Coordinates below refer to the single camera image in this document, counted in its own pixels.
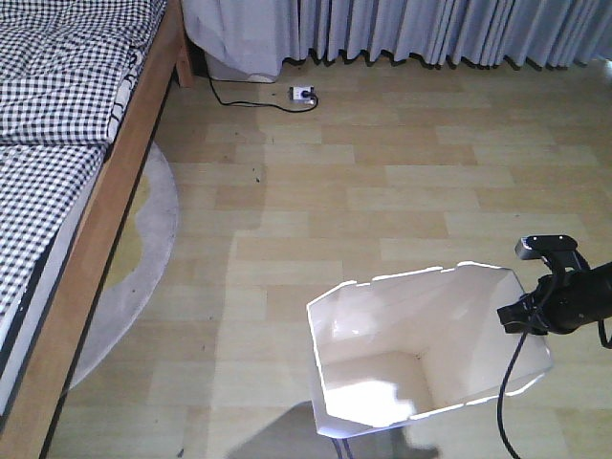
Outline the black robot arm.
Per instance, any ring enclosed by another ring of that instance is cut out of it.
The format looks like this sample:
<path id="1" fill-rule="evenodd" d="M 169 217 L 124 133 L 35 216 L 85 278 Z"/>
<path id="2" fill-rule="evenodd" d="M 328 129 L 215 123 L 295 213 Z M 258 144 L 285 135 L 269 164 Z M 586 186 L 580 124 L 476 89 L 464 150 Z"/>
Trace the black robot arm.
<path id="1" fill-rule="evenodd" d="M 577 252 L 543 258 L 550 273 L 536 288 L 497 310 L 508 334 L 567 335 L 611 317 L 611 265 L 592 268 Z"/>

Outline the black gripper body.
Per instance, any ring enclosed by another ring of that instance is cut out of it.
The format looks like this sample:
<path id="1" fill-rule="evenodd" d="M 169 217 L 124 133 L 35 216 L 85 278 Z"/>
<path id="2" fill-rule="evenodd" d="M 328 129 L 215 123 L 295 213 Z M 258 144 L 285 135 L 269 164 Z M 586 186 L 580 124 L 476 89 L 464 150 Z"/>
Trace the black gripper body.
<path id="1" fill-rule="evenodd" d="M 508 334 L 567 335 L 593 321 L 591 270 L 582 255 L 550 252 L 542 258 L 551 272 L 538 280 L 535 290 L 497 309 Z"/>

